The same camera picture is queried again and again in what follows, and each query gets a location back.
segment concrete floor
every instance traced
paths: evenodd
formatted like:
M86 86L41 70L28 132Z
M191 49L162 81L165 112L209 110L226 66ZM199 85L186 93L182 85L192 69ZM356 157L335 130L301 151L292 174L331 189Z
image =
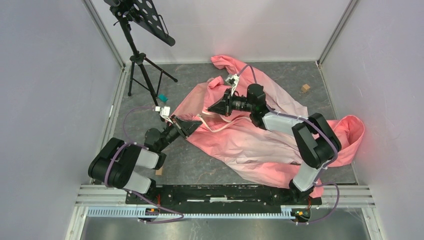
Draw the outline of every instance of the concrete floor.
M321 113L328 120L334 119L334 112L320 72L314 62L253 62L255 68L266 73L271 79L284 88L296 101L308 107L308 112ZM160 94L168 97L167 106L171 112L183 101L187 94L198 83L209 78L228 73L225 69L217 69L211 63L200 64L166 64L161 67L178 79L173 82L167 76L162 77ZM153 85L157 86L160 72L153 66L145 66ZM139 67L136 66L134 78L145 83ZM303 84L310 86L307 93L301 92ZM136 107L154 106L147 90L133 83L132 96L127 96L129 83L122 98L119 115L116 122L114 137L128 140L123 131L123 121L127 113ZM159 120L157 113L148 109L139 109L130 113L125 121L125 130L130 139L143 143L145 132L150 128L162 129L165 123ZM156 176L155 171L137 168L140 174L156 180L158 184L243 184L251 183L242 179L231 168L218 159L210 157L199 148L183 140L177 139L168 146L163 166L162 176ZM355 183L355 176L350 165L329 168L321 177L323 182Z

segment gray floor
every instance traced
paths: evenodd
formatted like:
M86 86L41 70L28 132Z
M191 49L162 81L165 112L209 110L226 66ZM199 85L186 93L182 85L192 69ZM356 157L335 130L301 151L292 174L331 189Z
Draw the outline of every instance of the gray floor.
M253 62L255 68L266 73L271 79L283 87L295 100L308 107L308 112L321 113L327 119L334 119L334 112L321 75L314 62ZM228 75L225 69L219 70L211 63L201 64L166 64L161 67L178 79L175 83L168 77L162 79L161 94L169 98L166 105L171 111L183 101L186 95L198 83L207 81L219 75ZM156 87L160 72L147 65L146 70L153 85ZM134 78L144 83L138 67ZM303 84L310 86L307 93L301 92ZM114 137L128 140L123 132L123 121L127 113L136 107L153 106L152 98L147 90L133 84L132 96L128 97L128 82L123 96L116 123ZM143 143L145 132L150 128L161 129L165 124L158 115L146 109L139 109L129 114L125 121L125 130L130 139ZM183 139L177 139L164 152L167 154L163 166L163 175L155 176L155 171L137 168L136 171L146 177L155 179L158 184L231 184L249 183L242 179L223 162L191 145ZM323 182L355 183L355 176L350 165L329 168L321 177Z
M313 209L312 219L327 209ZM361 209L337 209L326 220L295 226L285 219L185 219L147 225L135 218L88 217L82 240L369 240Z

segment tripod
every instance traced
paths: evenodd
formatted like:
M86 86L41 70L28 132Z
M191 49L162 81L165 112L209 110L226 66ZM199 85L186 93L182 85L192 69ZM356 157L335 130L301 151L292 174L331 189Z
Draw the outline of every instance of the tripod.
M178 82L178 80L171 76L169 73L167 73L165 70L163 70L161 67L159 67L158 65L156 65L155 63L153 63L150 59L148 59L146 57L145 53L140 53L137 48L136 45L134 44L134 40L133 37L131 36L131 26L129 21L133 20L132 16L140 16L140 14L138 12L136 12L136 8L133 7L134 4L131 4L131 7L128 8L126 5L125 1L122 1L121 4L119 4L118 6L111 6L110 7L110 11L113 13L113 15L116 17L116 19L119 22L120 27L122 28L123 34L125 35L126 41L129 43L129 46L131 47L132 50L132 56L129 58L129 60L131 60L131 74L129 76L129 90L128 90L128 96L131 96L131 90L133 88L133 81L135 81L136 83L138 83L140 86L142 86L143 88L145 88L147 91L150 92L151 98L153 99L153 102L156 106L158 106L158 101L157 101L157 97L159 94L159 88L161 87L161 81L162 81L162 75L165 74L166 76L168 76L170 79L172 79L175 83ZM126 9L129 9L129 13L131 14L127 14L126 16L123 15L123 13L126 11ZM140 19L147 19L148 15L144 15L143 18L139 17L139 18L134 18L136 20L136 22L138 24L140 23L144 23L143 25L141 25L142 27L146 27L147 25L147 30L149 30L149 32L152 32L152 28L151 26L149 26L148 24L145 24L145 21L141 21ZM163 40L164 42L166 41L168 44L169 43L175 43L175 40L168 36L168 34L163 34L162 31L160 31L160 34L158 37L160 37L161 40ZM152 82L150 81L149 75L146 71L145 66L143 65L144 60L146 60L149 64L151 64L153 67L155 67L156 69L158 69L160 71L160 77L159 77L159 82L157 84L157 88L155 91L155 88L152 85ZM137 81L136 79L134 79L134 68L135 65L138 65L141 69L141 73L143 74L144 80L146 82L146 85L143 85L141 82Z

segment black tripod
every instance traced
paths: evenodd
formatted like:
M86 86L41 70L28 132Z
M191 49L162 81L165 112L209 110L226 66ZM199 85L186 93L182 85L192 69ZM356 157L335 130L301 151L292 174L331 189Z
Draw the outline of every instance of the black tripod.
M175 44L175 40L168 35L168 33L165 33L163 31L162 23L159 20L158 17L162 18L162 16L158 15L156 12L155 7L153 6L153 3L150 2L150 5L152 7L146 7L143 3L140 3L139 1L133 1L133 0L120 0L118 1L119 4L111 4L107 0L105 0L108 4L111 5L110 11L113 13L113 15L116 17L116 19L119 22L120 27L122 28L123 34L125 35L125 38L127 42L129 43L129 46L132 50L132 56L129 58L131 60L131 74L129 76L129 90L128 90L128 96L131 96L131 90L133 88L133 81L138 83L140 86L145 88L147 91L150 92L150 95L153 99L153 102L156 106L158 106L157 97L159 94L159 88L161 87L161 81L162 81L162 75L165 74L169 78L171 78L174 82L178 82L178 80L171 76L169 73L167 73L165 70L163 70L158 65L154 64L151 60L149 60L146 57L145 53L140 53L136 45L134 44L133 37L131 36L131 26L129 21L135 21L135 23L139 24L146 30L148 30L150 33L155 35L156 37L160 38L162 41L166 42L168 45L172 46ZM143 65L144 60L146 60L149 64L151 64L153 67L158 69L160 71L160 77L159 82L157 84L156 91L152 85L152 82L150 81L149 75L145 69L145 66ZM143 74L144 80L146 82L146 85L143 85L141 82L134 79L134 67L135 64L137 64L140 69L141 73Z

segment crumpled fabric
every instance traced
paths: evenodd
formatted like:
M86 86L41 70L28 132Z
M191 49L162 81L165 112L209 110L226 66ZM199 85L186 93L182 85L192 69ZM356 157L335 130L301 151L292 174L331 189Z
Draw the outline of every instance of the crumpled fabric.
M246 63L226 55L211 57L218 69L226 68L229 74L239 73ZM295 101L284 89L262 71L254 68L257 83L263 86L267 104L277 112L295 116L308 116L305 106ZM254 78L248 67L240 76L237 91L246 95ZM222 77L199 83L177 107L174 115L203 124L188 141L205 153L223 161L243 179L271 187L288 188L300 169L302 158L293 136L255 127L248 112L234 110L229 117L208 112L207 108L222 98L230 86ZM341 120L329 120L341 142L338 158L329 167L340 167L352 162L364 135L363 122L353 115ZM311 197L320 197L322 187L316 187Z

